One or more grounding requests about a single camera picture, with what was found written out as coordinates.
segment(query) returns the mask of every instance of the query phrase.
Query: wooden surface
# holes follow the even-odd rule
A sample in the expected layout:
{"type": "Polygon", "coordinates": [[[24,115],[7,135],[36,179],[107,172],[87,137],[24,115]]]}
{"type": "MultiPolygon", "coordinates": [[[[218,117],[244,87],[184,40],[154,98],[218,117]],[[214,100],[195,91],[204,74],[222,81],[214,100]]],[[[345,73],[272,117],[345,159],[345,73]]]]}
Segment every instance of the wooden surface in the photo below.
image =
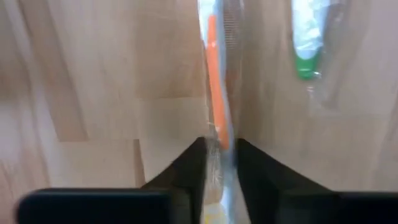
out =
{"type": "MultiPolygon", "coordinates": [[[[329,188],[398,190],[398,2],[348,1],[315,82],[289,2],[245,3],[239,136],[329,188]]],[[[196,5],[0,0],[1,223],[30,190],[138,187],[207,132],[196,5]]]]}

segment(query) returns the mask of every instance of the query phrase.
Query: black holder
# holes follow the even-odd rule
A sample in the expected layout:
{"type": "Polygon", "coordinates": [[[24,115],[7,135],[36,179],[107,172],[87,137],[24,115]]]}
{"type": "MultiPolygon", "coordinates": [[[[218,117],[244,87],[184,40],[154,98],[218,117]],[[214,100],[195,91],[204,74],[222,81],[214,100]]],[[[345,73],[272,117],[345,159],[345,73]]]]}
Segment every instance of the black holder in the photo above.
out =
{"type": "MultiPolygon", "coordinates": [[[[281,164],[243,139],[238,178],[251,223],[395,223],[398,194],[334,192],[281,164]]],[[[199,224],[206,142],[198,138],[140,189],[44,189],[24,197],[20,224],[199,224]]]]}

